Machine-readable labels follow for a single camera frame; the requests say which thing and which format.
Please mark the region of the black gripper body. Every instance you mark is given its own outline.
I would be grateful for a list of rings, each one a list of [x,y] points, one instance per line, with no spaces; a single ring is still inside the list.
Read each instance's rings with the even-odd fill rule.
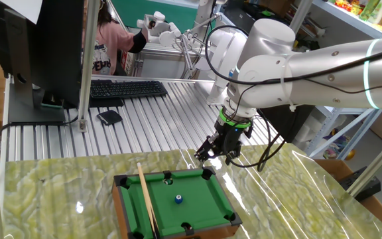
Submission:
[[[238,155],[241,151],[242,142],[241,134],[244,131],[242,123],[229,124],[219,121],[215,123],[216,133],[218,137],[214,140],[214,148],[212,151],[215,155]]]

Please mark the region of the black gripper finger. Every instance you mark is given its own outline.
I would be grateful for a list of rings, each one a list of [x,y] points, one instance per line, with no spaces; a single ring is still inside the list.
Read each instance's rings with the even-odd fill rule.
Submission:
[[[199,162],[205,162],[216,156],[216,139],[216,133],[212,136],[207,136],[202,146],[195,152],[194,156]]]
[[[225,164],[226,165],[231,165],[233,163],[233,160],[237,159],[240,156],[240,154],[241,154],[240,150],[231,150],[231,151],[228,151],[225,154],[225,156],[226,156]]]

